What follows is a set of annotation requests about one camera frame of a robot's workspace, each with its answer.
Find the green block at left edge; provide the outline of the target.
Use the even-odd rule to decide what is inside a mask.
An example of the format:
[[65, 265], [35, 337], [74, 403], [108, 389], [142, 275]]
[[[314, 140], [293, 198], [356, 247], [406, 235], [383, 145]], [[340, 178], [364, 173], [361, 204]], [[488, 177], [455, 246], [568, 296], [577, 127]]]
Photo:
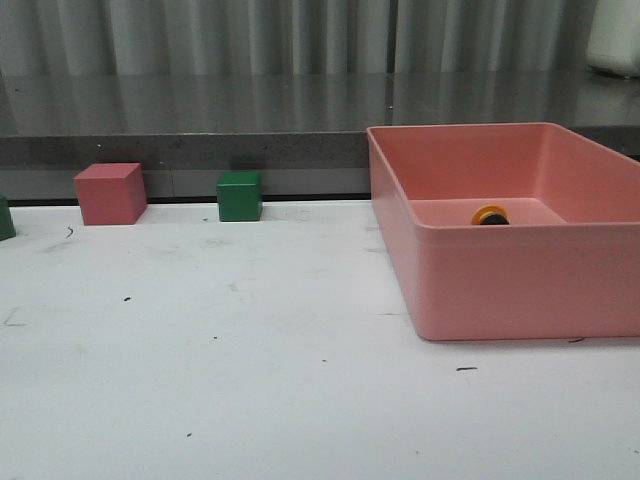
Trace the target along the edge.
[[4, 241], [16, 236], [9, 202], [4, 195], [0, 195], [0, 240]]

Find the yellow push button switch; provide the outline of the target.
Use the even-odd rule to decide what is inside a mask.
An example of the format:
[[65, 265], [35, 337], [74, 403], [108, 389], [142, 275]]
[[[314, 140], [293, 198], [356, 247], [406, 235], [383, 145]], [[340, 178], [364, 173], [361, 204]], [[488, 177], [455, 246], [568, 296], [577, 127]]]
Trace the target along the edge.
[[496, 204], [488, 204], [480, 207], [472, 216], [472, 225], [509, 225], [507, 211]]

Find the pink cube block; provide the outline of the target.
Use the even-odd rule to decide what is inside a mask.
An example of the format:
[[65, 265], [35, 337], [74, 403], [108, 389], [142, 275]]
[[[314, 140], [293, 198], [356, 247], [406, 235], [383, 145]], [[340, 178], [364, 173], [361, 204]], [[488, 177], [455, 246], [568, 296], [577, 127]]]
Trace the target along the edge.
[[135, 224], [147, 209], [140, 163], [95, 163], [73, 181], [85, 225]]

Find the pink plastic bin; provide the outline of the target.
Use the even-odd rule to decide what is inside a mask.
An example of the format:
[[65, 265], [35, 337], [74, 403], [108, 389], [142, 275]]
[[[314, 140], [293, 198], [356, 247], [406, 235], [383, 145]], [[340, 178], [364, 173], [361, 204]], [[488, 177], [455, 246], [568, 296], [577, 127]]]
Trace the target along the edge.
[[[552, 123], [378, 126], [373, 208], [427, 340], [635, 336], [639, 165]], [[496, 204], [509, 225], [472, 225]]]

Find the green cube block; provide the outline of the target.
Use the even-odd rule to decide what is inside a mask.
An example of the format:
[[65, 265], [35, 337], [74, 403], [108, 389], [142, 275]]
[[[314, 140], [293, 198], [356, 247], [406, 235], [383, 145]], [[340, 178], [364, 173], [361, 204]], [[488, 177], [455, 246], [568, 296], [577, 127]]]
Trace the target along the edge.
[[221, 222], [259, 221], [262, 215], [262, 183], [258, 171], [227, 171], [216, 184]]

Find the dark stone counter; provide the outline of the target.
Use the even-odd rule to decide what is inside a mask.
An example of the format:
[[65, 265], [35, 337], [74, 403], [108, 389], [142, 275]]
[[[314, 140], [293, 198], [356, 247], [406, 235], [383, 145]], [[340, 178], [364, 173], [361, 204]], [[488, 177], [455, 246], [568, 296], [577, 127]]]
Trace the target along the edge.
[[1, 191], [68, 204], [97, 162], [138, 162], [156, 202], [257, 170], [273, 199], [364, 199], [372, 126], [552, 122], [639, 154], [639, 83], [589, 71], [9, 76]]

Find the white appliance in background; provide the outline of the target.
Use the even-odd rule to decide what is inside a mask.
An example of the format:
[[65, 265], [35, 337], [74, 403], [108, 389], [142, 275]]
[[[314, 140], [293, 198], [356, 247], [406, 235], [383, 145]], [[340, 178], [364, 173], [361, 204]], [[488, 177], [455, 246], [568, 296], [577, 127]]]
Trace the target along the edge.
[[601, 0], [595, 5], [587, 64], [622, 77], [639, 76], [639, 1]]

